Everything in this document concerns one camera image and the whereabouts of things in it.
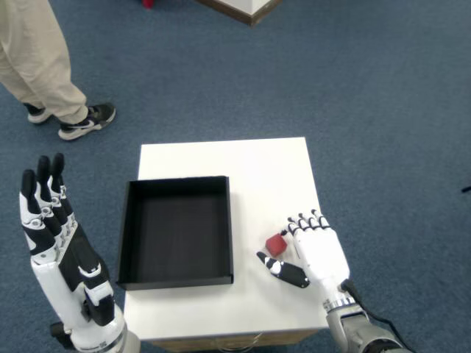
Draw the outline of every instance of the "black box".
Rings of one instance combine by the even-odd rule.
[[[128,182],[117,283],[126,290],[233,283],[229,178]]]

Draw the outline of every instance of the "red cube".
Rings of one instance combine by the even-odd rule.
[[[271,256],[276,257],[279,254],[282,254],[286,250],[286,247],[288,246],[288,244],[286,244],[281,234],[276,234],[266,240],[265,246],[268,249]]]

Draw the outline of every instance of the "white table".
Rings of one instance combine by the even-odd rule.
[[[217,175],[230,178],[234,283],[127,291],[129,329],[141,340],[162,341],[327,327],[313,286],[274,278],[255,256],[287,216],[319,209],[305,139],[141,147],[139,179]],[[296,263],[293,247],[282,258]]]

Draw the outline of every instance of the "khaki pants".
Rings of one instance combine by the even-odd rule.
[[[0,0],[0,82],[22,103],[75,124],[88,114],[48,0]]]

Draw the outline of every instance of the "shoe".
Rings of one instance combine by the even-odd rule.
[[[115,118],[116,108],[111,103],[88,107],[85,120],[77,124],[60,124],[59,137],[63,140],[75,140],[90,131],[101,130]]]
[[[28,121],[30,123],[42,124],[51,116],[51,114],[46,112],[46,108],[39,109],[28,103],[24,103],[24,106],[28,109]]]

